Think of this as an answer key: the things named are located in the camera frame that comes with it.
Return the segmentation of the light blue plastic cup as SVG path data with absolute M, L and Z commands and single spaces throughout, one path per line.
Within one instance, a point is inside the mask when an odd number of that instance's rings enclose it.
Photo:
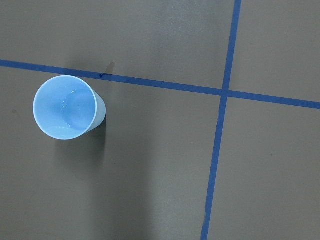
M 36 92 L 33 115 L 38 127 L 57 140 L 78 138 L 102 124 L 107 116 L 103 99 L 84 80 L 60 75 Z

